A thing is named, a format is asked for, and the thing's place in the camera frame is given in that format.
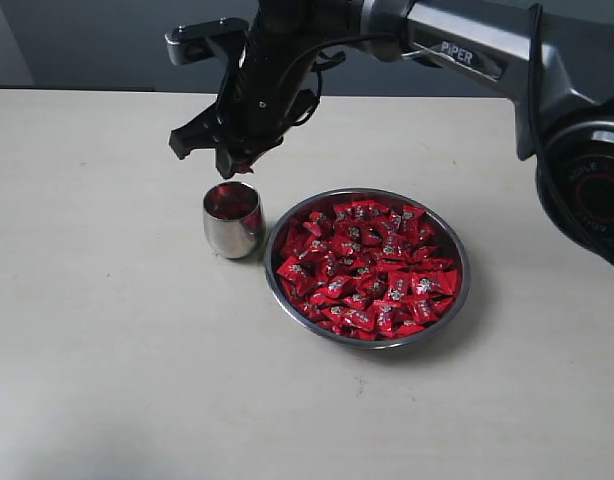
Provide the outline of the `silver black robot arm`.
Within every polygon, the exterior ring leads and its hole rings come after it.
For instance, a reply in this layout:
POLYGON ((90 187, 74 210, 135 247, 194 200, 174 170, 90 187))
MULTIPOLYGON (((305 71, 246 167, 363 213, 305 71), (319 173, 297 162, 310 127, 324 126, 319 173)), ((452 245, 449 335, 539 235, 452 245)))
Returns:
POLYGON ((262 1, 255 18, 181 26, 172 63, 210 58, 216 101, 174 129, 179 158, 211 149, 223 178, 250 171, 308 121, 310 73, 351 47, 383 62, 458 72, 510 100, 516 152, 535 157, 543 209, 568 238, 614 266, 614 25, 486 1, 262 1))

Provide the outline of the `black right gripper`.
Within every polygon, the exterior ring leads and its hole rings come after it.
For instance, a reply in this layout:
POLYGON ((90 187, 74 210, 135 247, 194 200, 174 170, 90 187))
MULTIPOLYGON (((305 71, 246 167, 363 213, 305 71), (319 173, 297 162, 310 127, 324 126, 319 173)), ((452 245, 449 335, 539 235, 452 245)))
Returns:
POLYGON ((169 146, 183 160, 195 150, 213 149, 215 166, 224 180, 241 168, 252 168, 282 142, 298 113, 293 105, 316 61, 309 36, 265 33, 254 29, 238 59, 225 65, 215 102, 187 124, 170 133, 169 146))

